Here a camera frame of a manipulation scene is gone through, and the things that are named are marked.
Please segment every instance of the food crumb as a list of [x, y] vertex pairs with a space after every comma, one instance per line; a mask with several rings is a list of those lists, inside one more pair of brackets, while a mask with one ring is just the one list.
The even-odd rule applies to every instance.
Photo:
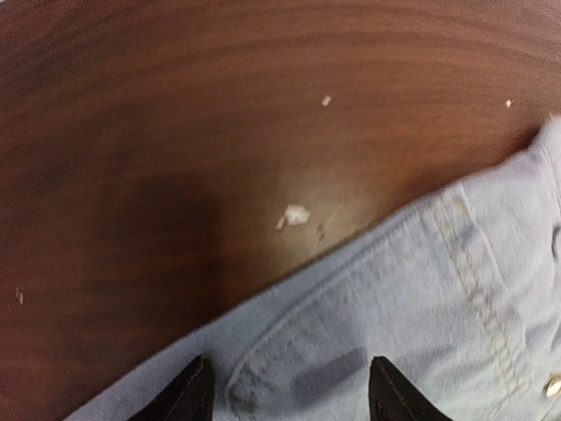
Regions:
[[286, 220], [286, 218], [284, 216], [279, 218], [279, 221], [277, 222], [277, 225], [275, 226], [275, 228], [277, 230], [281, 230], [282, 227], [284, 226], [284, 221]]
[[284, 211], [284, 218], [290, 226], [307, 224], [310, 216], [311, 212], [301, 204], [290, 204]]

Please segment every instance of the wooden table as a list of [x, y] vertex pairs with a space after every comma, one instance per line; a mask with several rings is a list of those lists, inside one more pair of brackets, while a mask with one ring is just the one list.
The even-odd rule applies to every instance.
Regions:
[[557, 0], [0, 4], [2, 419], [62, 419], [526, 145], [560, 43]]

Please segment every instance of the denim shirt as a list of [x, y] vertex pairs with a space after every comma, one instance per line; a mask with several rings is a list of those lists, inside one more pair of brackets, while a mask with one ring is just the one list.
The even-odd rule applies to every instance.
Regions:
[[388, 357], [446, 416], [561, 419], [561, 118], [153, 356], [67, 420], [121, 421], [197, 354], [217, 421], [369, 419]]

